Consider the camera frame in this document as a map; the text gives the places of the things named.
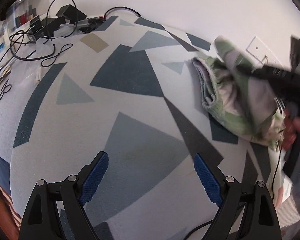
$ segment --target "metal screw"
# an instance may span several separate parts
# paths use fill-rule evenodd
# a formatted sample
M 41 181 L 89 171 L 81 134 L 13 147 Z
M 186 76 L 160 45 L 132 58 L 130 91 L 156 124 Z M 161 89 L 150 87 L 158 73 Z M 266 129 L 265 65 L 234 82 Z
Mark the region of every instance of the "metal screw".
M 43 179 L 38 180 L 38 182 L 37 182 L 38 186 L 42 186 L 43 184 L 44 184 L 44 180 Z
M 230 183 L 234 182 L 234 177 L 228 176 L 226 177 L 226 180 Z
M 68 180 L 69 181 L 75 181 L 77 179 L 77 176 L 76 175 L 71 175 L 69 176 Z
M 258 186 L 259 187 L 264 187 L 265 186 L 265 183 L 263 181 L 258 181 Z

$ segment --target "striped cloth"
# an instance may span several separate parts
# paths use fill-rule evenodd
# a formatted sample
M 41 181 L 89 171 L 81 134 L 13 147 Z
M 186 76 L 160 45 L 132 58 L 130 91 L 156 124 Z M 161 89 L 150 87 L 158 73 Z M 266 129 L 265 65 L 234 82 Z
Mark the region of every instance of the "striped cloth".
M 203 53 L 192 59 L 203 108 L 230 132 L 279 151 L 283 116 L 269 83 L 237 72 L 238 64 L 253 65 L 231 42 L 218 37 L 214 45 L 223 62 Z
M 8 193 L 6 193 L 6 191 L 1 186 L 0 186 L 0 190 L 2 191 L 2 195 L 4 197 L 5 203 L 7 204 L 7 206 L 10 209 L 12 218 L 13 218 L 16 226 L 18 227 L 18 230 L 20 230 L 22 218 L 19 216 L 19 214 L 14 209 L 11 196 Z

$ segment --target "clear plastic container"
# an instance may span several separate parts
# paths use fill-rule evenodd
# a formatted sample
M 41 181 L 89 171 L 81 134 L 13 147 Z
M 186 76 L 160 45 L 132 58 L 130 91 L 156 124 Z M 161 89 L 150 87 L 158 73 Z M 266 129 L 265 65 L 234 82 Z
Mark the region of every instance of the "clear plastic container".
M 17 0 L 7 11 L 7 28 L 9 35 L 37 15 L 46 15 L 49 0 Z

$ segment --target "wall socket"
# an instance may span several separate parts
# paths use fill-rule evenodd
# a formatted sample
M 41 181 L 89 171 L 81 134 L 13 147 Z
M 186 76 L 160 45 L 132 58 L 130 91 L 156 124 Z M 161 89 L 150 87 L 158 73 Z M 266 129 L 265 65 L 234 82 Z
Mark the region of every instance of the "wall socket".
M 280 61 L 274 56 L 271 50 L 257 36 L 252 39 L 246 51 L 263 65 L 281 65 Z

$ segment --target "black cable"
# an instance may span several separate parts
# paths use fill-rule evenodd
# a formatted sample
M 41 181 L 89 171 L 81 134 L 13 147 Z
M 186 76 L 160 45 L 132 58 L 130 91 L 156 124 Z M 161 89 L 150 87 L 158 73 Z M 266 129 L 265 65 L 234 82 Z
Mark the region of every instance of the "black cable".
M 62 52 L 65 52 L 66 50 L 70 49 L 72 46 L 73 46 L 72 43 L 69 43 L 69 44 L 64 45 L 64 46 L 61 48 L 60 52 L 59 52 L 57 55 L 52 56 L 52 57 L 49 57 L 49 58 L 46 58 L 46 59 L 44 59 L 43 61 L 41 61 L 41 66 L 42 66 L 42 67 L 50 67 L 50 66 L 52 66 L 52 65 L 56 62 L 56 60 L 57 60 L 57 58 L 60 56 L 60 54 L 61 54 Z M 46 65 L 43 65 L 43 62 L 44 62 L 44 61 L 46 61 L 46 60 L 48 60 L 48 59 L 52 59 L 52 58 L 55 58 L 55 59 L 54 59 L 54 61 L 53 61 L 51 64 L 49 64 L 49 65 L 47 65 L 47 66 L 46 66 Z
M 94 24 L 89 23 L 87 27 L 82 27 L 79 30 L 83 32 L 83 34 L 87 34 L 92 32 L 97 27 L 97 22 L 94 22 Z
M 137 16 L 141 17 L 140 13 L 138 13 L 137 11 L 135 11 L 134 9 L 131 9 L 129 7 L 125 7 L 125 6 L 117 6 L 117 7 L 113 7 L 109 10 L 106 11 L 105 15 L 103 16 L 104 20 L 107 19 L 107 14 L 110 12 L 110 11 L 113 11 L 113 10 L 120 10 L 120 9 L 125 9 L 125 10 L 129 10 L 131 12 L 134 12 Z
M 206 223 L 204 223 L 204 224 L 202 224 L 202 225 L 199 225 L 199 226 L 197 226 L 196 228 L 192 229 L 192 230 L 186 235 L 186 237 L 184 238 L 184 240 L 187 240 L 194 232 L 198 231 L 200 228 L 203 228 L 203 227 L 205 227 L 205 226 L 207 226 L 207 225 L 210 225 L 212 222 L 213 222 L 213 220 L 210 220 L 210 221 L 208 221 L 208 222 L 206 222 Z
M 242 205 L 238 206 L 238 209 L 243 208 L 246 205 L 246 203 L 243 203 Z M 203 228 L 207 225 L 210 225 L 213 222 L 213 220 L 210 220 L 208 222 L 203 223 L 202 225 L 197 226 L 196 228 L 192 229 L 183 240 L 187 240 L 194 232 L 198 231 L 200 228 Z
M 23 42 L 23 40 L 24 40 L 24 36 L 22 36 L 22 42 L 19 42 L 19 44 L 20 44 L 20 46 L 19 46 L 19 48 L 16 50 L 16 53 L 19 51 L 19 49 L 21 48 L 21 45 L 22 44 L 24 44 L 24 42 Z M 0 64 L 1 64 L 1 62 L 2 62 L 2 60 L 3 60 L 3 58 L 7 55 L 7 53 L 10 51 L 10 49 L 7 49 L 7 51 L 5 52 L 5 54 L 3 54 L 3 56 L 2 56 L 2 58 L 0 59 Z M 9 63 L 10 63 L 10 61 L 13 59 L 14 57 L 12 56 L 9 60 L 7 60 L 7 62 L 3 65 L 3 67 L 1 67 L 0 68 L 0 72 L 1 72 L 1 70 L 2 69 L 4 69 Z M 10 74 L 10 71 L 9 72 L 7 72 L 5 75 L 3 75 L 2 77 L 0 77 L 0 80 L 2 80 L 2 79 L 4 79 L 6 76 L 8 76 Z
M 271 190 L 272 190 L 272 201 L 274 200 L 274 179 L 275 176 L 277 175 L 277 171 L 278 171 L 278 167 L 279 167 L 279 163 L 280 163 L 280 159 L 281 159 L 281 151 L 282 151 L 282 147 L 280 148 L 280 153 L 279 153 L 279 159 L 278 159 L 278 163 L 277 163 L 277 168 L 275 169 L 274 175 L 273 175 L 273 180 L 272 180 L 272 186 L 271 186 Z
M 56 0 L 53 0 L 52 3 L 50 4 L 49 8 L 48 8 L 47 15 L 46 15 L 46 26 L 48 26 L 48 15 L 49 15 L 50 8 L 51 8 L 51 6 L 53 5 L 53 3 L 54 3 L 55 1 L 56 1 Z M 73 2 L 74 7 L 77 9 L 77 5 L 75 4 L 74 0 L 71 0 L 71 1 Z M 76 21 L 76 23 L 75 23 L 75 26 L 74 26 L 73 31 L 72 31 L 69 35 L 62 36 L 63 38 L 67 38 L 67 37 L 71 36 L 71 35 L 76 31 L 76 29 L 77 29 L 77 27 L 78 27 L 78 10 L 76 10 L 76 13 L 77 13 L 77 21 Z M 47 28 L 47 33 L 48 33 L 48 37 L 42 37 L 42 38 L 47 39 L 47 40 L 51 40 L 51 41 L 52 41 L 53 39 L 56 39 L 56 38 L 54 38 L 54 37 L 51 37 L 48 28 Z M 13 47 L 13 46 L 18 42 L 18 40 L 20 39 L 20 37 L 19 37 L 16 41 L 13 40 L 13 38 L 14 38 L 15 36 L 17 36 L 17 35 L 22 35 L 22 36 L 24 36 L 24 35 L 31 35 L 31 36 L 34 36 L 33 34 L 30 34 L 30 33 L 27 33 L 27 32 L 23 32 L 23 31 L 19 31 L 19 32 L 16 32 L 15 34 L 11 35 L 11 36 L 9 37 L 9 39 L 10 39 L 10 51 L 11 51 L 11 54 L 13 55 L 13 57 L 15 57 L 16 59 L 22 60 L 22 61 L 37 61 L 37 60 L 42 60 L 42 62 L 41 62 L 41 66 L 42 66 L 42 67 L 48 67 L 48 66 L 50 66 L 50 65 L 48 65 L 48 66 L 43 65 L 43 62 L 44 62 L 45 60 L 52 59 L 52 58 L 55 57 L 55 60 L 53 61 L 53 63 L 54 63 L 54 62 L 57 60 L 57 57 L 58 57 L 62 52 L 68 50 L 69 48 L 71 48 L 71 47 L 73 46 L 72 43 L 68 43 L 68 44 L 64 45 L 64 46 L 61 48 L 61 51 L 60 51 L 57 55 L 54 56 L 54 54 L 55 54 L 55 52 L 56 52 L 56 46 L 55 46 L 55 44 L 53 44 L 53 52 L 52 52 L 51 54 L 49 54 L 49 55 L 46 55 L 46 56 L 43 56 L 43 57 L 37 57 L 37 58 L 29 58 L 29 57 L 34 53 L 34 52 L 33 52 L 33 53 L 30 54 L 28 57 L 21 58 L 21 57 L 17 56 L 16 53 L 14 53 L 14 52 L 12 51 L 12 47 Z
M 56 39 L 56 38 L 51 37 L 50 32 L 49 32 L 49 29 L 48 29 L 48 15 L 49 15 L 50 8 L 51 8 L 52 4 L 53 4 L 55 1 L 56 1 L 56 0 L 53 0 L 52 3 L 50 4 L 50 6 L 49 6 L 49 8 L 48 8 L 48 11 L 47 11 L 47 15 L 46 15 L 47 33 L 48 33 L 48 39 L 50 39 L 50 40 Z M 75 7 L 75 9 L 76 9 L 77 21 L 75 22 L 75 26 L 74 26 L 73 31 L 72 31 L 69 35 L 62 36 L 63 38 L 70 37 L 70 36 L 76 31 L 76 29 L 77 29 L 77 27 L 78 27 L 78 21 L 79 21 L 78 9 L 77 9 L 77 6 L 76 6 L 74 0 L 71 0 L 71 1 L 73 2 L 73 5 L 74 5 L 74 7 Z
M 2 88 L 1 88 L 0 100 L 3 98 L 4 94 L 8 93 L 12 88 L 11 84 L 8 85 L 8 81 L 9 81 L 9 79 L 3 84 Z

